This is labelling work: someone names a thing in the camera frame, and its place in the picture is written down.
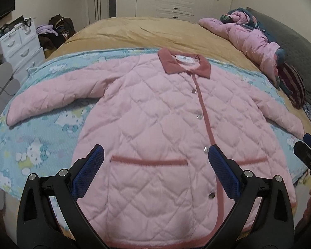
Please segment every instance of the silver screw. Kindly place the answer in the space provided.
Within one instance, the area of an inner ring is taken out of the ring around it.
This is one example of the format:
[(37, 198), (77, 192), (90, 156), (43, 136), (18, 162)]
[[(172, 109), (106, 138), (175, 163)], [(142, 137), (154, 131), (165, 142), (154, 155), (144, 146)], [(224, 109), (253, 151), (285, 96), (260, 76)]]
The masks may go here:
[(251, 178), (253, 174), (250, 170), (246, 170), (246, 171), (244, 171), (244, 175), (248, 178)]
[(29, 175), (29, 180), (34, 180), (36, 178), (36, 175), (34, 173)]
[(215, 196), (216, 196), (216, 193), (211, 192), (211, 193), (209, 194), (209, 199), (214, 199)]
[(282, 179), (282, 177), (281, 177), (280, 175), (275, 176), (275, 179), (276, 179), (278, 182), (282, 182), (282, 181), (283, 181), (283, 179)]
[(66, 169), (61, 169), (60, 171), (59, 171), (59, 175), (60, 176), (66, 176), (68, 174), (68, 170), (66, 170)]

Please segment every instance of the purple cloth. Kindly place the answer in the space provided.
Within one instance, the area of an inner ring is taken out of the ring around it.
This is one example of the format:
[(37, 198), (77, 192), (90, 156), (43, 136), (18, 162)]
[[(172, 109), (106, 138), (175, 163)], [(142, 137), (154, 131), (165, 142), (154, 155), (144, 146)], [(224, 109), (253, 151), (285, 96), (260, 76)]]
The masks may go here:
[(55, 34), (58, 36), (59, 34), (53, 30), (53, 25), (40, 25), (37, 27), (37, 34)]

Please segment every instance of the clothing label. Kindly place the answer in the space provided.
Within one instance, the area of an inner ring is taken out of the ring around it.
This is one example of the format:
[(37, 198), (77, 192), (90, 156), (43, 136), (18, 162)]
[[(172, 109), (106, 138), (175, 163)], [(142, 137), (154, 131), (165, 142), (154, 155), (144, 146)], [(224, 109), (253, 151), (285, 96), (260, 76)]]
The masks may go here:
[(188, 63), (188, 64), (194, 64), (195, 60), (191, 57), (186, 57), (182, 55), (175, 55), (176, 60), (183, 62), (183, 63)]

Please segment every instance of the jacket collar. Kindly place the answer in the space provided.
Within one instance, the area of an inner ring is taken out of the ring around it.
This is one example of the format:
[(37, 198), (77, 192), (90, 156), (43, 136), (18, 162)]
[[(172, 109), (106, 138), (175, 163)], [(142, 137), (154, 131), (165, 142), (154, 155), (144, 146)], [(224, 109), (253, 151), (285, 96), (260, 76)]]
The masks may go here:
[[(187, 56), (187, 57), (191, 57), (194, 59), (198, 59), (200, 63), (200, 67), (195, 70), (191, 70), (191, 71), (185, 70), (183, 67), (179, 65), (176, 59), (172, 57), (172, 55), (182, 55), (182, 56)], [(178, 73), (186, 72), (188, 74), (194, 73), (200, 77), (204, 77), (207, 79), (209, 79), (211, 76), (211, 65), (205, 59), (205, 57), (200, 54), (182, 53), (178, 51), (171, 51), (167, 48), (162, 48), (161, 50), (158, 51), (158, 57), (167, 74), (178, 74)]]

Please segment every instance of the jacket pocket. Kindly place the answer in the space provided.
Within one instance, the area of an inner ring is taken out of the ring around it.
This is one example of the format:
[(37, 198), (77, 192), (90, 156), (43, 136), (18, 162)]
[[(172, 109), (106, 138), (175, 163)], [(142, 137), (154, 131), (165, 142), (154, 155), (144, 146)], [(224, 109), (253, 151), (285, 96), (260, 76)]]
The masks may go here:
[(113, 242), (176, 243), (193, 232), (186, 160), (112, 157), (108, 184), (108, 233)]

